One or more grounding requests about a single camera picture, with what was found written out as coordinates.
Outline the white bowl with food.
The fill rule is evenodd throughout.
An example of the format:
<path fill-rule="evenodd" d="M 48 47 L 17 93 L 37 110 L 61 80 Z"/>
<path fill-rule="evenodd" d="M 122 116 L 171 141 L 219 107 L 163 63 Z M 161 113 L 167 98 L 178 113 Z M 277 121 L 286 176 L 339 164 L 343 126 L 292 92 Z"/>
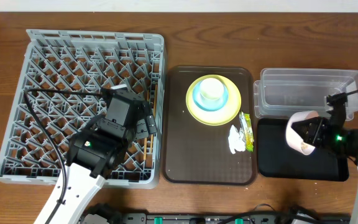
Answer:
<path fill-rule="evenodd" d="M 293 123 L 304 121 L 307 119 L 318 117 L 317 111 L 302 111 L 293 114 L 288 120 L 286 131 L 285 131 L 285 139 L 287 144 L 294 150 L 302 153 L 303 155 L 310 155 L 315 147 L 307 144 L 303 141 L 301 136 L 295 132 L 295 130 L 291 127 Z"/>

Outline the wooden chopstick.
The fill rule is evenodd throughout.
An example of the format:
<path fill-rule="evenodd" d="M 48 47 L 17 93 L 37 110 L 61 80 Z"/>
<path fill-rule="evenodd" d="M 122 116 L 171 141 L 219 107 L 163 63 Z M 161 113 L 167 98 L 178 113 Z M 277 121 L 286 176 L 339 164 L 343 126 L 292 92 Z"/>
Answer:
<path fill-rule="evenodd" d="M 147 90 L 146 102 L 148 103 L 149 103 L 149 98 L 150 98 L 150 92 Z M 146 162 L 147 159 L 147 139 L 148 137 L 144 138 L 144 162 Z"/>
<path fill-rule="evenodd" d="M 157 92 L 158 92 L 158 84 L 155 85 L 155 90 L 154 90 L 154 103 L 153 103 L 153 116 L 155 118 L 155 114 L 156 114 L 156 108 L 157 108 Z M 150 137 L 150 153 L 152 155 L 153 153 L 153 147 L 154 147 L 154 134 L 151 135 Z"/>

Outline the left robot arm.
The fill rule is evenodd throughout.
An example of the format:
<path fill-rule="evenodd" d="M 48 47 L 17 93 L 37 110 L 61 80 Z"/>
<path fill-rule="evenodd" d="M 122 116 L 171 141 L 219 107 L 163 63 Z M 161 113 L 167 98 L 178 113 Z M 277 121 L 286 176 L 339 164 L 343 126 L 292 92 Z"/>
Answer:
<path fill-rule="evenodd" d="M 133 187 L 152 189 L 158 184 L 162 103 L 150 106 L 142 100 L 113 98 L 108 105 L 106 114 L 93 117 L 70 139 L 62 171 L 36 223 L 77 223 L 138 139 L 150 139 L 154 163 L 150 178 Z"/>

